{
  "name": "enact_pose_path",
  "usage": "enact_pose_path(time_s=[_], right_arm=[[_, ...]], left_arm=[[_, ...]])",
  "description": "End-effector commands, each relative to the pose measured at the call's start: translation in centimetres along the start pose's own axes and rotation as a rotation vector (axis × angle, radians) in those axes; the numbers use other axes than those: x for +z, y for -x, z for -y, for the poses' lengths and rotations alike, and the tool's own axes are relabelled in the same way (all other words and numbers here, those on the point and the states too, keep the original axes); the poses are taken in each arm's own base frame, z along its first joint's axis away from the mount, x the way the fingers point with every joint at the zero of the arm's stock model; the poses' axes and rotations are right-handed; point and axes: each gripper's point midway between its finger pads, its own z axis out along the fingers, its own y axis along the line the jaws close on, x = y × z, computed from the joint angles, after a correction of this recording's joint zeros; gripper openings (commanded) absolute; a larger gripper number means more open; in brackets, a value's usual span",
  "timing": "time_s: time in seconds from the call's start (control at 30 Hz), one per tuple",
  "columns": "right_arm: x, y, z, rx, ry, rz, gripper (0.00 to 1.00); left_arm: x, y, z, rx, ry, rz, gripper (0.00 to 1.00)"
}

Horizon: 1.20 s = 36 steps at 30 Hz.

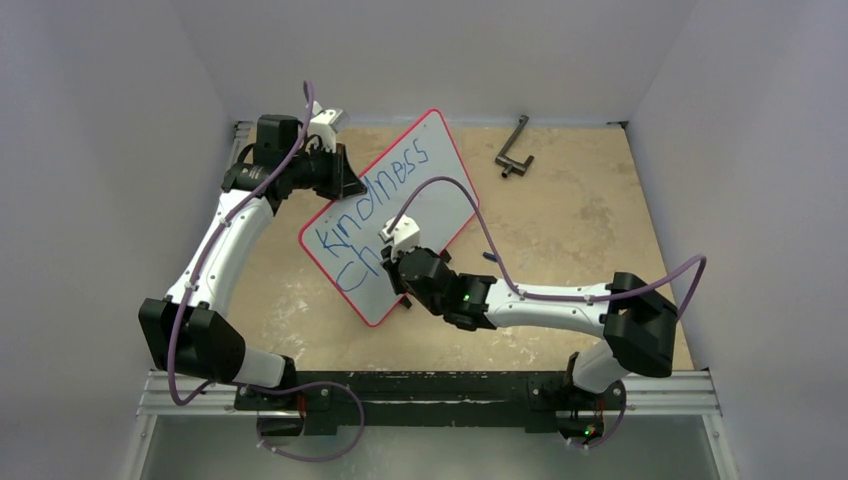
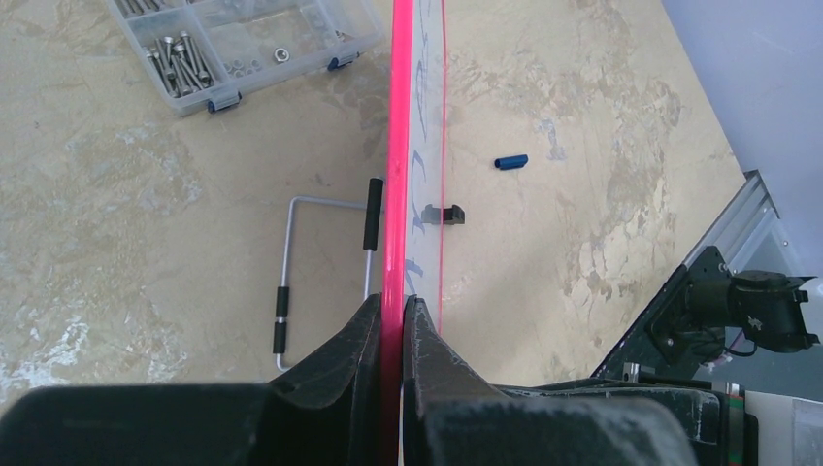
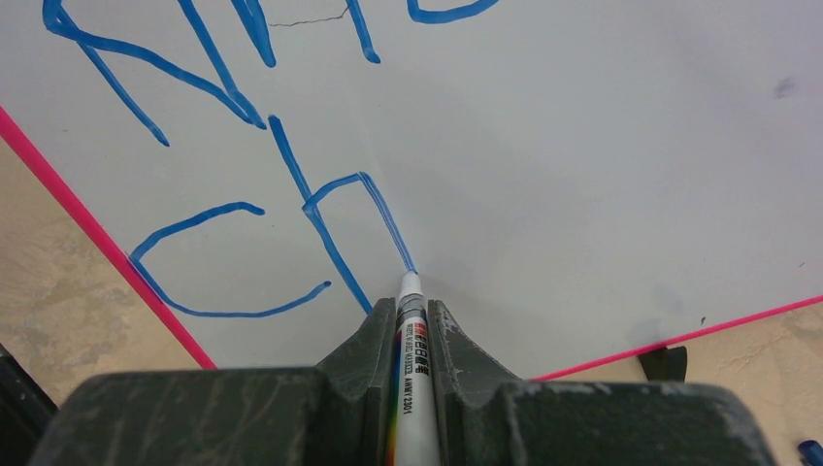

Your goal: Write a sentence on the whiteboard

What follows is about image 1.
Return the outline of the red framed whiteboard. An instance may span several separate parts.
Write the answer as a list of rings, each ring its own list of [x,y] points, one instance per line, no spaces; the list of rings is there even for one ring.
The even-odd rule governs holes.
[[[442,112],[430,109],[360,174],[363,195],[334,201],[307,222],[299,243],[332,286],[371,327],[398,304],[381,267],[379,237],[405,209],[421,241],[445,249],[473,218],[479,198]]]

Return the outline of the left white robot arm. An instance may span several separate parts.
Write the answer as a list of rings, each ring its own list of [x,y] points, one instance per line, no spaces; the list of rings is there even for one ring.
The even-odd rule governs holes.
[[[214,218],[180,278],[160,299],[143,301],[138,318],[157,369],[211,383],[259,387],[272,408],[297,399],[290,358],[246,344],[225,316],[255,243],[295,190],[328,200],[363,195],[346,147],[336,136],[347,115],[318,108],[308,124],[263,115],[256,139],[226,171]]]

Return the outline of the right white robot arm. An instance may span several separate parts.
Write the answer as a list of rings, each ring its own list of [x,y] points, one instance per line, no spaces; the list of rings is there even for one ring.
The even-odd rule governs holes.
[[[429,248],[394,253],[385,247],[381,256],[395,293],[415,298],[461,330],[530,326],[596,337],[596,344],[570,358],[561,381],[563,397],[573,406],[588,405],[630,373],[651,378],[672,373],[678,309],[631,273],[574,290],[540,286],[530,294],[516,293],[494,276],[458,274],[448,256]],[[571,293],[576,300],[568,300]]]

